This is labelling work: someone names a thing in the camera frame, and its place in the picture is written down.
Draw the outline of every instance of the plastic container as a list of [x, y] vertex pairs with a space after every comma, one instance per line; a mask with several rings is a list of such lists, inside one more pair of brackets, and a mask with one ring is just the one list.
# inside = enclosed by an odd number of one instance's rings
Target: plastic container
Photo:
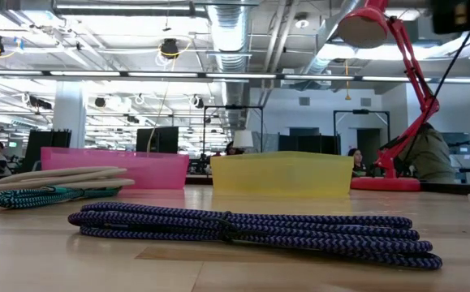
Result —
[[189, 156], [180, 154], [49, 147], [41, 149], [43, 170], [117, 166], [127, 169], [122, 178], [136, 181], [136, 184], [125, 187], [129, 189], [182, 189], [186, 182], [188, 162]]
[[269, 152], [212, 157], [215, 195], [348, 196], [352, 157]]

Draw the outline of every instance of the lamp arm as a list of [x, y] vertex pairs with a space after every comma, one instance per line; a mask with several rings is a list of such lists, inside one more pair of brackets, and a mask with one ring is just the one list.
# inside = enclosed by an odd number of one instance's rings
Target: lamp arm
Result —
[[387, 178], [396, 178], [397, 173], [394, 167], [394, 159], [406, 148], [412, 138], [416, 136], [420, 126], [438, 111], [439, 104], [425, 81], [420, 64], [415, 58], [412, 43], [409, 40], [403, 21], [390, 17], [387, 24], [399, 47], [400, 53], [403, 55], [403, 62], [406, 67], [405, 73], [415, 89], [415, 94], [420, 104], [420, 111], [422, 112], [415, 122], [399, 136], [394, 146], [377, 152], [378, 159], [375, 161], [375, 165], [386, 170]]

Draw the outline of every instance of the lamp shade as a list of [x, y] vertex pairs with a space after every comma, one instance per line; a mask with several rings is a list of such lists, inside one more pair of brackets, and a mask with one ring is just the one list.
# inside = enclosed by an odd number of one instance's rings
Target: lamp shade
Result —
[[252, 148], [252, 132], [248, 130], [236, 131], [234, 148]]
[[377, 48], [388, 37], [384, 16], [387, 0], [368, 0], [339, 23], [338, 34], [347, 44], [360, 49]]

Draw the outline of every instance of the desk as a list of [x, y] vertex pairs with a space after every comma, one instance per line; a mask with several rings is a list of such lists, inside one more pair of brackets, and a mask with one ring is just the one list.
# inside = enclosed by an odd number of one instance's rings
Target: desk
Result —
[[[246, 213], [350, 212], [335, 200], [215, 196], [211, 187], [194, 186], [186, 187], [183, 195], [138, 191], [106, 200]], [[470, 206], [462, 195], [353, 191], [346, 202], [358, 215], [410, 217], [444, 260], [442, 270], [435, 272], [225, 243], [80, 236], [67, 215], [95, 201], [0, 209], [0, 291], [470, 291]]]

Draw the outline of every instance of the blue and black braided rope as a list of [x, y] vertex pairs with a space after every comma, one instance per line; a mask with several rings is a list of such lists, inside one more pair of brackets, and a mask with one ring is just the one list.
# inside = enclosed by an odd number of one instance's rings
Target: blue and black braided rope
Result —
[[117, 195], [121, 188], [81, 190], [43, 187], [36, 190], [0, 191], [0, 207], [36, 208], [68, 200], [104, 198]]
[[405, 217], [221, 213], [125, 203], [96, 203], [68, 221], [85, 235], [160, 240], [242, 240], [315, 249], [382, 264], [439, 269], [432, 245]]

